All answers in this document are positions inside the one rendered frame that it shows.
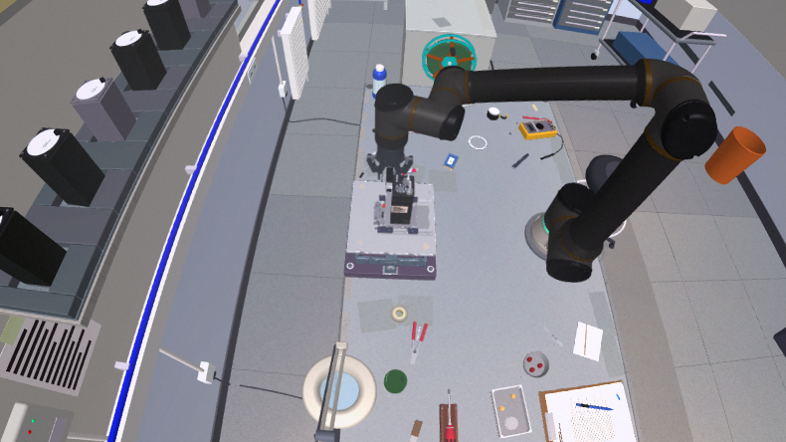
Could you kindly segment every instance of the vent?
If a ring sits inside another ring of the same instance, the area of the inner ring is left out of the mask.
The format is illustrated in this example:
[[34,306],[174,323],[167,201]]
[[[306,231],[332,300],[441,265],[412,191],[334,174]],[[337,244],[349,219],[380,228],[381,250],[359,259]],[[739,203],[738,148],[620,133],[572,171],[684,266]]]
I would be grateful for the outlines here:
[[284,43],[284,59],[290,74],[293,99],[298,100],[308,75],[308,54],[305,50],[302,8],[295,6],[287,15],[287,20],[282,28],[282,42]]
[[327,18],[330,0],[309,0],[306,4],[308,5],[308,23],[311,26],[311,39],[316,41],[319,39],[322,25],[324,25],[324,20]]
[[99,331],[95,321],[85,329],[27,318],[0,353],[0,377],[79,396]]

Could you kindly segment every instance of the round container with red dots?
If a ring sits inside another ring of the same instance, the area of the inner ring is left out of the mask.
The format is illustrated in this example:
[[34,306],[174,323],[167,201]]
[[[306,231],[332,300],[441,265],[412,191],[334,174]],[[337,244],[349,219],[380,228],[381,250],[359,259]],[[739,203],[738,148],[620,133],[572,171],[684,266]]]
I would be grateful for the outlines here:
[[524,357],[524,371],[532,377],[540,377],[548,371],[548,358],[540,351],[532,351]]

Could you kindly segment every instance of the robotic arm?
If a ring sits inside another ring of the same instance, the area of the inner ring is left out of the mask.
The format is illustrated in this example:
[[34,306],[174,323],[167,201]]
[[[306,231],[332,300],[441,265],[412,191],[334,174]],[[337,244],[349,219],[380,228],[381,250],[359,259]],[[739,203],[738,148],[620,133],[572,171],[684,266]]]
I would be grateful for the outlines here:
[[714,143],[715,114],[689,71],[658,60],[480,72],[448,67],[437,75],[427,99],[398,84],[377,92],[378,148],[368,155],[368,165],[375,173],[387,167],[406,172],[412,166],[412,157],[404,155],[409,131],[455,140],[464,104],[587,100],[633,101],[655,109],[655,116],[598,193],[565,184],[544,215],[550,232],[546,271],[559,281],[586,281],[606,238],[681,161],[704,154]]

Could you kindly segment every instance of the blue stripe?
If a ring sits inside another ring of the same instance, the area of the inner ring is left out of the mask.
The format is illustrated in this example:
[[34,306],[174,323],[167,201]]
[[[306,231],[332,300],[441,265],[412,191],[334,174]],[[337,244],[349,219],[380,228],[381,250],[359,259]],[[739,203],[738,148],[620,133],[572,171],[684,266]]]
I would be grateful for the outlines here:
[[218,132],[218,127],[221,124],[221,121],[224,119],[224,115],[226,114],[227,108],[229,107],[229,102],[232,100],[232,97],[235,95],[240,81],[243,79],[243,73],[246,71],[246,67],[249,64],[250,58],[257,49],[257,45],[259,45],[260,39],[265,33],[265,30],[268,29],[268,24],[270,23],[271,18],[276,12],[276,8],[279,6],[280,2],[281,0],[276,0],[276,4],[273,5],[271,12],[268,13],[268,18],[265,19],[265,24],[262,25],[262,29],[260,30],[259,34],[257,34],[257,38],[254,39],[254,44],[251,46],[249,55],[243,62],[240,71],[238,71],[238,74],[235,76],[235,81],[232,83],[232,87],[229,89],[227,96],[224,98],[224,103],[221,105],[221,111],[219,111],[215,121],[213,121],[213,127],[210,129],[210,134],[208,135],[207,141],[205,141],[205,145],[202,147],[202,152],[199,154],[199,161],[196,164],[196,169],[191,174],[191,179],[188,181],[186,193],[183,195],[183,199],[180,200],[180,206],[177,209],[175,222],[172,224],[172,228],[169,230],[169,236],[166,239],[164,253],[161,255],[161,259],[158,261],[158,267],[155,271],[155,279],[153,279],[153,286],[150,288],[150,293],[147,294],[147,302],[144,305],[142,321],[139,322],[139,328],[136,330],[136,335],[133,340],[131,358],[128,361],[128,370],[126,370],[123,374],[120,396],[117,399],[117,408],[114,411],[114,415],[112,416],[111,420],[111,426],[109,427],[109,436],[107,438],[108,442],[115,442],[117,440],[117,432],[120,428],[120,420],[122,419],[122,413],[125,409],[125,402],[128,399],[128,390],[131,387],[131,379],[133,378],[134,371],[136,370],[136,361],[139,359],[139,351],[141,350],[142,340],[144,339],[144,334],[147,330],[147,323],[150,321],[150,314],[152,313],[153,305],[155,304],[155,299],[158,295],[158,288],[161,285],[161,279],[164,276],[166,264],[169,262],[169,257],[172,253],[172,246],[174,245],[175,237],[177,236],[177,232],[180,230],[180,224],[183,222],[183,214],[185,213],[188,202],[191,200],[191,194],[194,190],[194,186],[196,185],[196,180],[199,178],[199,174],[202,171],[202,164],[205,162],[205,158],[210,151],[210,147],[213,144],[213,139]]

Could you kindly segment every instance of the orange cylinder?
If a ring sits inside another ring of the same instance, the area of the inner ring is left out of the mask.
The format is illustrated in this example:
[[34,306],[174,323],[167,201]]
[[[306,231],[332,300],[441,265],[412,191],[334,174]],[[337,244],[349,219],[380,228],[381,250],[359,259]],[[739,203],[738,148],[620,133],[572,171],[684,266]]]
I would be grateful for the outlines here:
[[737,126],[704,165],[709,177],[728,184],[767,152],[761,138],[751,130]]

